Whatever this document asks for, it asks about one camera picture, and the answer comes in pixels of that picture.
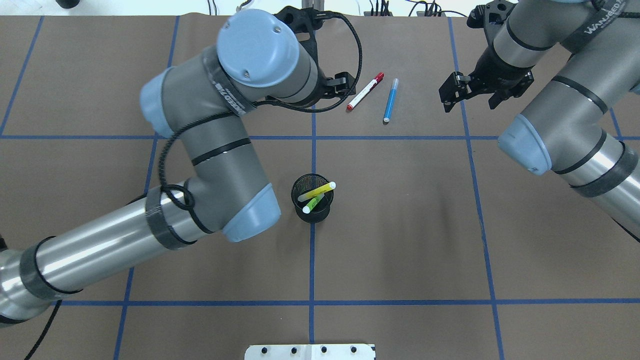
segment wire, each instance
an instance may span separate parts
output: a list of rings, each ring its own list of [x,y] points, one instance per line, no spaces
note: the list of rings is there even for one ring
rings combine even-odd
[[[439,12],[435,12],[434,14],[437,14],[437,13],[457,13],[458,15],[462,15],[464,17],[467,17],[465,14],[459,13],[459,12],[455,12],[453,10],[442,10],[442,11],[439,11]]]
[[[53,323],[53,318],[56,317],[56,314],[58,313],[58,309],[60,308],[61,304],[62,304],[62,300],[58,300],[56,302],[56,306],[54,306],[53,311],[51,312],[51,316],[49,317],[49,320],[47,321],[47,325],[45,325],[44,329],[42,329],[42,333],[40,334],[40,337],[38,338],[38,341],[36,341],[36,343],[33,345],[33,347],[31,348],[31,351],[29,351],[27,356],[24,357],[24,360],[31,359],[31,356],[33,356],[33,354],[36,352],[36,350],[38,350],[38,347],[40,346],[40,343],[42,342],[42,340],[44,340],[44,337],[47,335],[47,332],[49,331],[49,328],[51,327],[51,324]]]
[[[427,6],[429,5],[427,4],[426,1],[410,1],[410,0],[407,0],[407,1],[409,1],[410,3],[415,3],[413,5],[413,8],[411,8],[411,11],[409,12],[408,16],[411,16],[411,14],[413,14],[413,10],[415,9],[416,6],[418,6],[418,4],[424,4],[424,12],[427,12]]]
[[[240,4],[240,6],[238,6],[238,7],[237,7],[237,10],[238,10],[238,11],[242,10],[242,8],[243,8],[243,7],[245,7],[245,6],[247,6],[247,5],[249,5],[249,3],[250,3],[251,1],[252,1],[252,0],[246,0],[245,2],[243,2],[242,4]]]
[[[341,13],[333,13],[332,18],[340,18],[342,19],[342,21],[344,21],[346,26],[349,28],[349,30],[353,34],[353,38],[355,39],[356,45],[358,46],[358,72],[356,73],[356,76],[353,79],[353,84],[351,85],[351,88],[349,88],[349,90],[343,96],[341,96],[340,99],[335,104],[331,106],[327,106],[326,108],[322,108],[322,109],[299,108],[297,106],[292,106],[287,104],[286,102],[277,101],[277,100],[257,101],[253,103],[254,106],[258,107],[262,105],[273,105],[273,106],[279,106],[281,108],[285,108],[289,110],[300,111],[303,113],[323,113],[325,111],[329,111],[337,108],[338,106],[340,106],[340,104],[342,104],[347,99],[347,97],[349,97],[349,94],[355,90],[356,85],[358,84],[358,80],[360,79],[360,73],[362,72],[362,43],[360,42],[360,37],[358,36],[358,33],[353,28],[353,25],[351,24],[349,19],[347,19],[346,16],[344,16]],[[193,207],[195,206],[195,198],[187,188],[183,186],[175,185],[175,184],[167,184],[165,168],[166,168],[166,157],[169,154],[169,150],[171,149],[175,141],[180,137],[180,135],[182,135],[185,131],[193,129],[196,126],[206,124],[213,120],[222,119],[223,117],[228,117],[233,115],[234,113],[232,113],[231,111],[226,111],[224,113],[211,115],[206,118],[191,122],[181,127],[176,132],[174,132],[173,135],[171,135],[171,137],[167,141],[167,143],[164,145],[160,153],[160,157],[158,158],[158,178],[160,180],[160,190],[164,192],[164,194],[169,199],[171,199],[171,202],[174,205],[176,205],[178,208],[183,210],[193,209]],[[185,196],[185,202],[183,203],[183,202],[180,202],[178,199],[176,199],[176,197],[172,193],[172,190],[178,190],[182,192]]]
[[[358,16],[362,15],[362,10],[360,9],[360,2],[358,0],[354,0],[356,5],[358,5]]]

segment gray arm segment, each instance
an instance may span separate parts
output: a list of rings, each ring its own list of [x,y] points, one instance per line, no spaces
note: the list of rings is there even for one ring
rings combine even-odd
[[[297,103],[317,95],[323,73],[284,23],[266,12],[245,10],[228,24],[217,48],[205,49],[145,86],[143,112],[160,133],[171,135],[194,120],[228,110],[228,99],[215,91],[209,77],[219,65],[204,61],[212,52],[220,63],[247,69],[252,78],[243,78],[237,69],[225,72],[249,101],[271,95]],[[260,37],[256,46],[253,39]],[[182,142],[197,176],[180,185],[193,194],[195,207],[180,209],[154,188],[144,199],[25,251],[1,251],[0,327],[29,320],[52,300],[207,234],[222,231],[229,240],[240,241],[278,220],[275,194],[239,117],[191,129]],[[185,193],[172,193],[178,201],[188,201]]]

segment black cable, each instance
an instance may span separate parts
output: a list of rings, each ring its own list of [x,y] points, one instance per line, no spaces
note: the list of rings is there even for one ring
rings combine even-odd
[[[409,12],[408,16],[411,16],[411,14],[413,14],[413,10],[415,9],[416,6],[418,6],[418,4],[424,4],[424,12],[427,12],[427,6],[429,6],[429,4],[427,4],[426,1],[409,1],[410,3],[415,3],[413,4],[413,8],[411,8],[411,11]]]
[[[6,250],[7,246],[6,246],[6,242],[4,242],[4,238],[2,237],[2,234],[0,234],[0,251]]]
[[[337,108],[338,106],[340,106],[340,104],[342,104],[347,97],[349,97],[349,94],[355,90],[356,85],[358,84],[358,80],[360,79],[360,73],[362,72],[362,43],[360,42],[360,37],[358,37],[358,33],[356,32],[356,30],[353,28],[353,25],[351,24],[351,22],[349,21],[349,19],[347,19],[346,16],[344,16],[341,13],[332,13],[333,15],[331,16],[331,18],[340,18],[342,19],[342,21],[344,21],[344,23],[347,25],[347,27],[349,28],[349,30],[351,31],[351,33],[353,34],[353,38],[356,40],[356,45],[358,46],[358,72],[356,73],[355,78],[353,79],[353,84],[351,85],[351,88],[349,88],[349,90],[340,97],[340,99],[333,105],[331,106],[327,106],[326,108],[322,108],[322,109],[306,109],[306,108],[299,108],[297,106],[292,106],[287,104],[286,102],[282,102],[282,101],[276,101],[276,100],[263,100],[263,101],[257,101],[254,102],[253,105],[258,107],[258,106],[262,106],[262,105],[273,105],[273,106],[279,106],[281,108],[285,108],[285,109],[289,109],[289,110],[295,110],[295,111],[300,111],[303,113],[322,113],[325,111],[329,111],[332,109]],[[168,185],[166,182],[166,172],[165,172],[165,163],[166,163],[166,157],[169,153],[169,150],[171,149],[171,146],[173,145],[173,143],[175,143],[175,141],[178,139],[178,137],[180,137],[180,135],[182,135],[185,131],[189,130],[189,129],[193,129],[196,126],[200,126],[202,124],[206,124],[210,121],[213,120],[217,120],[217,119],[222,119],[223,117],[228,117],[228,116],[232,116],[234,113],[232,113],[231,111],[227,111],[224,113],[220,113],[220,114],[215,114],[215,115],[211,115],[208,116],[206,118],[200,119],[200,120],[196,120],[194,122],[191,122],[183,127],[181,127],[180,129],[178,129],[176,132],[173,133],[173,135],[171,135],[171,137],[169,138],[169,140],[167,141],[167,143],[164,145],[162,152],[160,153],[160,157],[158,158],[158,178],[160,180],[160,190],[162,192],[164,192],[164,194],[171,199],[171,202],[176,205],[178,208],[183,209],[183,210],[190,210],[193,208],[193,206],[195,205],[195,199],[193,198],[193,194],[191,194],[191,192],[183,187],[183,186],[179,186],[179,185]],[[185,203],[182,203],[180,201],[178,201],[178,199],[175,198],[175,196],[173,196],[172,190],[178,190],[180,192],[182,192],[185,196]]]
[[[459,12],[455,12],[453,10],[442,10],[442,11],[439,11],[439,12],[435,12],[434,14],[439,14],[439,13],[457,13],[458,15],[462,15],[464,17],[467,17],[465,14],[459,13]]]
[[[144,194],[142,194],[142,195],[137,196],[137,197],[136,197],[135,199],[133,199],[132,201],[129,201],[129,202],[127,203],[127,205],[129,205],[129,204],[133,204],[134,202],[136,202],[136,201],[138,201],[138,200],[142,200],[142,199],[144,199],[145,197],[147,197],[147,193],[144,193]]]
[[[29,351],[29,353],[24,358],[24,360],[31,359],[31,356],[33,356],[33,354],[36,352],[36,350],[38,350],[38,347],[40,346],[40,343],[42,342],[42,340],[44,340],[44,337],[47,335],[47,332],[49,331],[49,328],[51,327],[51,324],[53,323],[53,318],[56,317],[56,314],[58,313],[58,309],[60,308],[61,304],[62,304],[62,300],[56,301],[56,305],[53,307],[53,311],[51,312],[51,316],[49,317],[49,320],[47,321],[47,325],[45,325],[44,329],[42,329],[42,333],[40,334],[40,337],[38,338],[38,341],[36,341],[36,343],[33,345],[33,347],[31,348],[31,351]]]

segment black mesh pen cup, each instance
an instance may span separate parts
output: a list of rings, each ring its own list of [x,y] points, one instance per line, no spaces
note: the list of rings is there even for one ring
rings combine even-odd
[[[333,201],[333,190],[324,193],[323,199],[320,200],[308,214],[302,211],[308,201],[298,201],[300,195],[328,183],[329,180],[318,174],[302,175],[293,183],[293,187],[291,188],[291,201],[293,201],[293,205],[296,208],[296,214],[298,214],[298,217],[303,221],[315,224],[316,222],[324,220],[327,215],[329,215],[331,201]]]

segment silver metal tube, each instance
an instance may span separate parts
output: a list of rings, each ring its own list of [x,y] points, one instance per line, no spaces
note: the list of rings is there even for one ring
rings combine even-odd
[[[11,320],[29,320],[49,307],[49,301],[35,297],[22,283],[20,257],[22,251],[0,252],[0,316]],[[0,327],[9,326],[0,322]]]
[[[640,237],[640,165],[615,189],[591,200],[636,238]]]
[[[147,225],[143,199],[45,242],[36,258],[51,285],[76,291],[168,251]]]
[[[607,134],[602,148],[592,158],[575,170],[560,176],[572,186],[588,184],[611,170],[621,155],[622,144]]]

